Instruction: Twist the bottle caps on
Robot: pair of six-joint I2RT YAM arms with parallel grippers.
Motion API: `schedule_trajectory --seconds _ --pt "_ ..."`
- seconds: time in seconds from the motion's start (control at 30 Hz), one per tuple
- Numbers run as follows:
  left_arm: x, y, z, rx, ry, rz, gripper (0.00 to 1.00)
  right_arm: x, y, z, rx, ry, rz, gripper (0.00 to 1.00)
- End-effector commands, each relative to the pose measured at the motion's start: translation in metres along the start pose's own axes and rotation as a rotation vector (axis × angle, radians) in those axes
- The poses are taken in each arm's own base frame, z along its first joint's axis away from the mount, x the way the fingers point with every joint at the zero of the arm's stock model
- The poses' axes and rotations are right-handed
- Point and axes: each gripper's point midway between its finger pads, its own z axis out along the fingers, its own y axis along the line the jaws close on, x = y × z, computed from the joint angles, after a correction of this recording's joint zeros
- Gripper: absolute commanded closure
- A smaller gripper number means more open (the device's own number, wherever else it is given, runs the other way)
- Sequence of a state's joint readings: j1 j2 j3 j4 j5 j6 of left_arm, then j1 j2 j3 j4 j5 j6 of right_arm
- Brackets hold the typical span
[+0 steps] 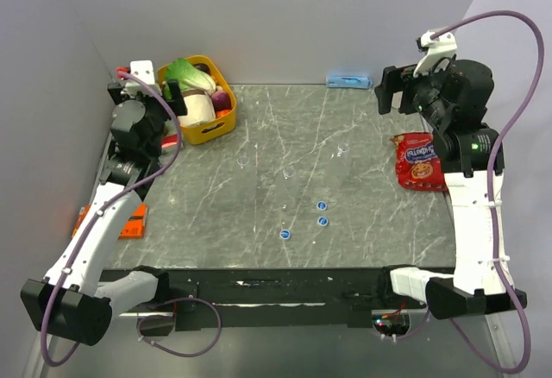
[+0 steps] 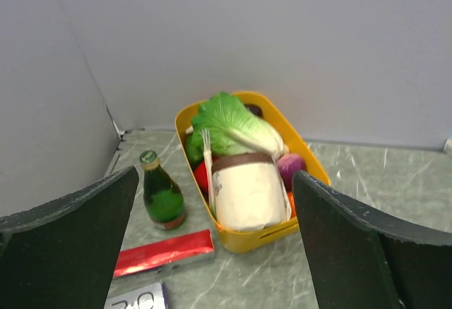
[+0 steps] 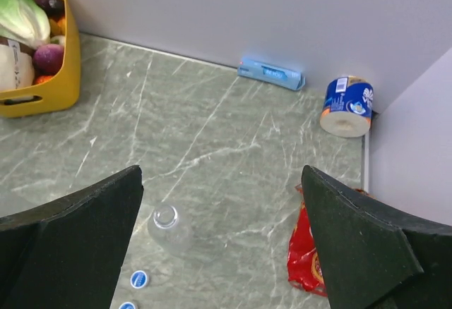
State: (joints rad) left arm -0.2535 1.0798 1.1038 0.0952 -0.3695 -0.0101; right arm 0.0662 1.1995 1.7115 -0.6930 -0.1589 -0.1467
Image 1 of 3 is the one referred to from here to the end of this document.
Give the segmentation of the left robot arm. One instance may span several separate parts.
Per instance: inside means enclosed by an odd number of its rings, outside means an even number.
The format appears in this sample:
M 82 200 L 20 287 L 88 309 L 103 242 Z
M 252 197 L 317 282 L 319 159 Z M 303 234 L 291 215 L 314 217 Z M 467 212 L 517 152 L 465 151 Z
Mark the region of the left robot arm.
M 114 317 L 144 304 L 159 311 L 171 289 L 160 269 L 138 267 L 107 285 L 99 280 L 122 229 L 167 165 L 160 164 L 164 123 L 175 121 L 160 90 L 130 73 L 112 83 L 116 108 L 111 124 L 114 150 L 85 218 L 66 250 L 42 280 L 27 280 L 21 299 L 47 349 L 49 336 L 92 346 Z

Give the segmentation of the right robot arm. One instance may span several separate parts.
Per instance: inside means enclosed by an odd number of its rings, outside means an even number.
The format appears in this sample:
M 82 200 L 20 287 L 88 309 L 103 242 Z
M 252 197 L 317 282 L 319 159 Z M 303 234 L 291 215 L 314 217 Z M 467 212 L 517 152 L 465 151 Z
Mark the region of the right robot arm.
M 505 162 L 493 154 L 499 134 L 483 122 L 494 81 L 487 66 L 473 60 L 439 59 L 416 76 L 414 66 L 388 66 L 375 88 L 381 115 L 401 93 L 400 112 L 418 113 L 432 128 L 451 200 L 455 229 L 455 271 L 439 274 L 396 266 L 377 286 L 379 302 L 396 307 L 406 297 L 424 302 L 437 319 L 486 315 L 526 308 L 526 292 L 508 272 L 501 229 L 499 188 Z

